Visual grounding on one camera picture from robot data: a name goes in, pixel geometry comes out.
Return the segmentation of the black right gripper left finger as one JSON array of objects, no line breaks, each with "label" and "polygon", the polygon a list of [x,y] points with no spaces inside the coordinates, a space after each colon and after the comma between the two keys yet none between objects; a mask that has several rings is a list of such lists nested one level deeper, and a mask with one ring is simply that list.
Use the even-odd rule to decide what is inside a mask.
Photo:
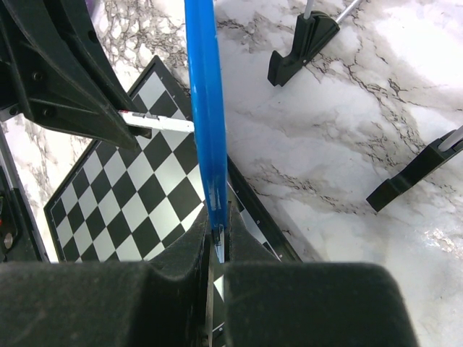
[{"label": "black right gripper left finger", "polygon": [[149,261],[1,266],[3,346],[210,346],[208,213]]}]

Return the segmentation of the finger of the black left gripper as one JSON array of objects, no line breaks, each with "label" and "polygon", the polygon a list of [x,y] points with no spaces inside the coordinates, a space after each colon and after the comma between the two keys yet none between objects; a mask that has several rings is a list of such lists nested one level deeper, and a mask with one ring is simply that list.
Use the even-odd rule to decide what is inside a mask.
[{"label": "finger of the black left gripper", "polygon": [[[1,118],[21,113],[46,129],[72,134],[67,112],[86,111],[98,99],[90,96],[97,87],[62,37],[61,2],[1,2]],[[104,141],[134,149],[135,138]]]},{"label": "finger of the black left gripper", "polygon": [[90,96],[98,99],[96,106],[86,111],[68,111],[69,131],[100,140],[120,140],[142,136],[150,139],[149,128],[134,127],[119,114],[121,111],[139,111],[118,81],[95,33],[95,28],[84,1],[62,1],[63,33],[74,57],[97,87]]}]

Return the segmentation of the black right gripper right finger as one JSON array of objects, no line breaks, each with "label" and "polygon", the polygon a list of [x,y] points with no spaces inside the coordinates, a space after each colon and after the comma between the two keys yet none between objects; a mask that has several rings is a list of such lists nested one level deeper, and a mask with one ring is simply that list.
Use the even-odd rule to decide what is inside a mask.
[{"label": "black right gripper right finger", "polygon": [[393,276],[364,262],[282,262],[229,206],[225,233],[228,346],[416,346]]}]

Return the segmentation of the white blue whiteboard marker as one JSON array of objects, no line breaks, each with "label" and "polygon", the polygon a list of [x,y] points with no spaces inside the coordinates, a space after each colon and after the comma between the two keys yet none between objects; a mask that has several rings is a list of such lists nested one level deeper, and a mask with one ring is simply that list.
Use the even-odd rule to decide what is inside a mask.
[{"label": "white blue whiteboard marker", "polygon": [[188,120],[153,115],[149,112],[140,113],[124,110],[119,111],[119,115],[128,125],[134,127],[184,133],[193,133],[195,131],[194,123]]}]

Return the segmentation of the blue framed whiteboard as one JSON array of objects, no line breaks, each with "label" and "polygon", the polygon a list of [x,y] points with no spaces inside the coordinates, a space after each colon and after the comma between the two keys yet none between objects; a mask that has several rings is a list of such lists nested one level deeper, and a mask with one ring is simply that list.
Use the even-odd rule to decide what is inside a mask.
[{"label": "blue framed whiteboard", "polygon": [[218,261],[225,262],[227,151],[221,65],[212,1],[186,1],[185,24],[197,159]]}]

